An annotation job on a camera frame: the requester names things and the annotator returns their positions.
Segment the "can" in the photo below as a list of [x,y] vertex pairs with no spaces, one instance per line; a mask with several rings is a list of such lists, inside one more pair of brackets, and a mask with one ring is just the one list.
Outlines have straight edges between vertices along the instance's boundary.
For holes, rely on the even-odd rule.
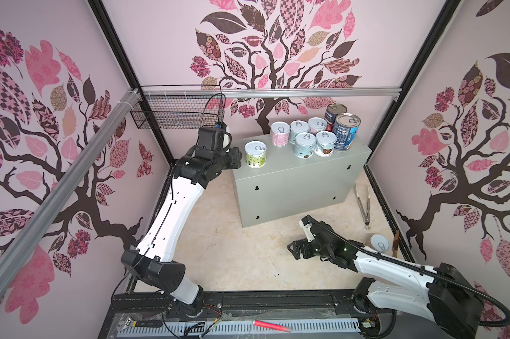
[[277,121],[270,126],[270,142],[274,146],[285,146],[289,140],[291,126],[283,121]]
[[310,125],[310,133],[316,135],[321,131],[326,131],[326,120],[323,118],[312,118],[308,120],[308,124]]
[[355,138],[360,126],[360,118],[351,113],[344,113],[336,116],[332,132],[336,135],[337,141],[334,149],[347,151]]
[[296,136],[299,133],[306,133],[310,130],[310,125],[302,120],[295,120],[291,123],[291,132],[289,133],[289,142],[295,144]]
[[311,133],[299,133],[295,140],[295,155],[299,158],[309,158],[315,148],[315,136]]
[[336,116],[343,113],[347,113],[347,107],[345,105],[333,103],[326,107],[324,119],[328,123],[328,127],[326,128],[327,131],[332,132],[334,122],[336,121]]
[[249,167],[260,168],[266,161],[266,145],[262,141],[250,141],[245,146],[246,163]]
[[319,157],[329,157],[336,143],[336,135],[333,132],[319,132],[315,135],[317,143],[315,144],[315,154]]

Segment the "beige floor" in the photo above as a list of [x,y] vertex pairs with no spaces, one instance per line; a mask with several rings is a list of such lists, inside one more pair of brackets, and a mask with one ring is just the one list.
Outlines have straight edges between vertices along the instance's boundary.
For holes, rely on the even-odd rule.
[[[392,243],[391,229],[369,185],[369,231],[364,229],[354,189],[343,203],[242,228],[232,180],[232,172],[226,170],[209,183],[186,221],[174,255],[175,261],[185,264],[186,275],[206,291],[356,287],[363,275],[317,257],[295,260],[289,253],[288,244],[306,237],[298,226],[306,214],[325,221],[346,239],[368,244],[373,234],[382,234]],[[356,182],[365,204],[368,179],[364,171]],[[135,289],[155,290],[141,281]]]

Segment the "gray metal box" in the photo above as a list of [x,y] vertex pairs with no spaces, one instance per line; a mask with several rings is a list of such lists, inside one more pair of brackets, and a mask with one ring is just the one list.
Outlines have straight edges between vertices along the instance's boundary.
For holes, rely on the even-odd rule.
[[[261,168],[251,168],[245,161],[244,146],[253,140],[267,147]],[[232,147],[243,154],[242,166],[233,170],[242,227],[343,202],[372,152],[359,137],[351,149],[326,158],[315,154],[298,158],[293,146],[273,146],[268,134],[233,141]]]

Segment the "black wire basket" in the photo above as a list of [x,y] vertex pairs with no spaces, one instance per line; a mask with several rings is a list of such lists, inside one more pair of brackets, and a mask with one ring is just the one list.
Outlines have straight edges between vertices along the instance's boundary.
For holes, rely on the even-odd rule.
[[158,87],[159,94],[144,91],[144,100],[139,101],[131,110],[131,116],[139,129],[198,129],[204,125],[213,125],[223,121],[225,114],[225,95],[221,86],[212,86],[212,90],[219,93],[208,94],[166,94],[172,86],[182,86],[182,89],[200,85],[163,85]]

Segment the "red marker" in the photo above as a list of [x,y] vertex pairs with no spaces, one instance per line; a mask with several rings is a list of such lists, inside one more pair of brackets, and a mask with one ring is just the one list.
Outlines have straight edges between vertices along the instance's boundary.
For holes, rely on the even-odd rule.
[[253,322],[253,325],[259,326],[259,327],[264,327],[264,328],[269,328],[271,330],[291,333],[291,329],[288,328],[288,327],[281,326],[281,325],[276,325],[276,324],[271,324],[271,323],[267,323],[267,322],[264,322],[264,321],[255,320]]

